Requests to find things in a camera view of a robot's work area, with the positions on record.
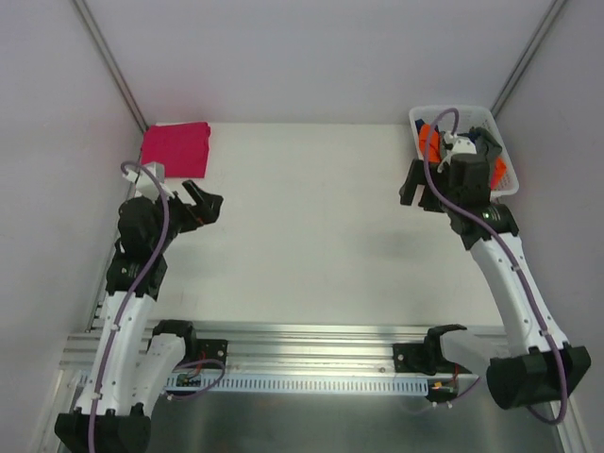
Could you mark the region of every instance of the laundry basket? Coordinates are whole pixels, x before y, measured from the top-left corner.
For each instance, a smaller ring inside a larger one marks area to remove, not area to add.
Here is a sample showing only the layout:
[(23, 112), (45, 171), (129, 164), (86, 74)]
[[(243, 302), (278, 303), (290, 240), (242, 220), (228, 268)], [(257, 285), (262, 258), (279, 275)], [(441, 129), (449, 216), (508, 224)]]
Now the laundry basket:
[[(518, 192), (518, 178), (516, 177), (516, 172), (513, 170), (512, 162), (510, 161), (510, 156), (508, 155), (508, 150), (506, 149), (506, 145), (503, 143), (501, 139), (501, 135), (499, 134), (499, 130), (497, 129), (497, 124), (495, 123), (495, 118), (491, 112), (484, 107), (477, 106), (422, 106), (422, 107), (414, 107), (409, 112), (409, 119), (411, 120), (411, 130), (413, 132), (413, 138), (415, 139), (415, 149), (417, 150), (417, 154), (420, 158), (423, 156), (423, 150), (419, 149), (419, 136), (417, 134), (417, 128), (415, 127), (415, 120), (424, 120), (426, 123), (430, 124), (432, 121), (436, 119), (438, 114), (444, 109), (449, 109), (454, 107), (455, 109), (460, 111), (460, 123), (458, 124), (458, 132), (467, 132), (470, 130), (470, 127), (484, 127), (487, 129), (497, 142), (501, 145), (501, 155), (500, 157), (503, 159), (507, 166), (507, 171), (505, 175), (501, 178), (497, 186), (491, 192), (491, 198), (498, 198), (499, 196), (505, 195), (514, 195)], [(453, 127), (453, 114), (446, 115), (443, 120), (439, 123), (439, 128), (441, 130), (451, 130)]]

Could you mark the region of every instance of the white table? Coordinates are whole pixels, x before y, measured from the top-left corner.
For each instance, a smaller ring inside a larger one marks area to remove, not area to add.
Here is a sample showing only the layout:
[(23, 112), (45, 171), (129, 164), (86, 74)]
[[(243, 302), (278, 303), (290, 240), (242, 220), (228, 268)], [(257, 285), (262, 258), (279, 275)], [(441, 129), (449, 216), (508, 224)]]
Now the white table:
[(153, 318), (501, 326), (448, 218), (399, 205), (409, 126), (211, 127), (221, 217), (172, 243)]

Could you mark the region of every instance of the perforated metal strip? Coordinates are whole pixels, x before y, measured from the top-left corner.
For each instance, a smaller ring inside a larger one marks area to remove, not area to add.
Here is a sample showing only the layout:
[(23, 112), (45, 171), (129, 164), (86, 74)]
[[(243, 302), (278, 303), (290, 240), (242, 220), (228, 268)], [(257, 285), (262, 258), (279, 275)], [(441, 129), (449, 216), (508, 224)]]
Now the perforated metal strip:
[[(88, 379), (82, 373), (80, 384)], [(204, 388), (218, 377), (217, 372), (207, 371), (193, 384), (177, 384), (178, 373), (173, 373), (166, 382), (168, 392), (191, 392)], [(428, 380), (423, 377), (325, 377), (325, 376), (275, 376), (227, 374), (212, 389), (216, 392), (253, 392), (271, 394), (386, 394), (404, 396), (426, 396)]]

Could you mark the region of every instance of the red cloth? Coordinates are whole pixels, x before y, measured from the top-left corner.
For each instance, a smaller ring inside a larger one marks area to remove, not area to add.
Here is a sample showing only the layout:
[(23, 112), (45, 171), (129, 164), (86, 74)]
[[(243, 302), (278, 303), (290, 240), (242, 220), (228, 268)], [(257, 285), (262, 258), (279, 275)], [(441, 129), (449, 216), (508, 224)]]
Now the red cloth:
[(162, 163), (166, 177), (204, 177), (210, 151), (208, 123), (151, 126), (143, 137), (143, 164)]

